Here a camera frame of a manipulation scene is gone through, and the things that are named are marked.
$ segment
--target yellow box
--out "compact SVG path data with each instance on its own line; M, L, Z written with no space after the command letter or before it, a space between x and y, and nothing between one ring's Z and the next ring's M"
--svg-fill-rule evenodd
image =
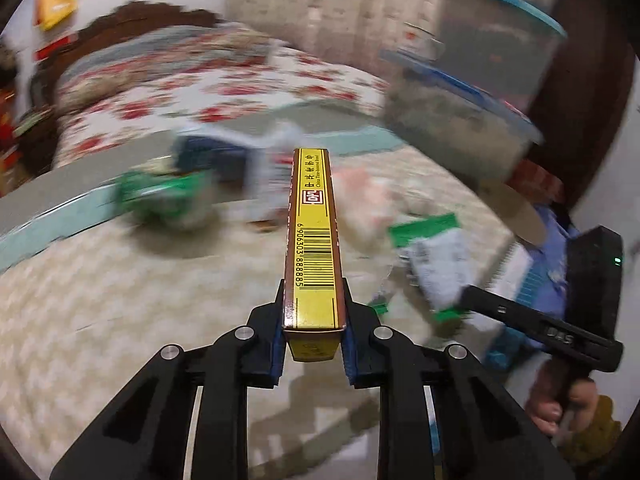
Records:
M289 197L282 327L294 361L334 357L346 323L327 150L296 150Z
M78 0L36 0L36 22L49 30L78 9Z

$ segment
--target floral bedspread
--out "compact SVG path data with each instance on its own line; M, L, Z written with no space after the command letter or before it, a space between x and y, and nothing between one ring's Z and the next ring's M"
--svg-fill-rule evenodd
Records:
M311 99L347 100L382 110L386 82L345 65L280 48L268 64L179 73L143 83L60 118L54 167L163 130L185 119L212 123Z

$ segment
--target black handle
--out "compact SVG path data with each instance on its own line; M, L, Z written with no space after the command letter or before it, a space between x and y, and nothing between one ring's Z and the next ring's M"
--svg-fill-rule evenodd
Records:
M615 372L622 359L623 345L537 310L505 300L476 286L462 293L460 308L473 310L503 322L546 345L546 351L591 370Z

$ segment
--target red logo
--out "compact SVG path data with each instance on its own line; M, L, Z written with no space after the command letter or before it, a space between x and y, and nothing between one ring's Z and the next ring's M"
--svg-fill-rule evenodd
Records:
M303 204L323 204L324 193L319 189L304 189L302 191Z

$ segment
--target barcode number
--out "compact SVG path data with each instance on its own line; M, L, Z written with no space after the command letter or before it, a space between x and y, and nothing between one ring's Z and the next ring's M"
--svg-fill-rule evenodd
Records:
M334 288L331 229L297 225L295 279L300 288Z

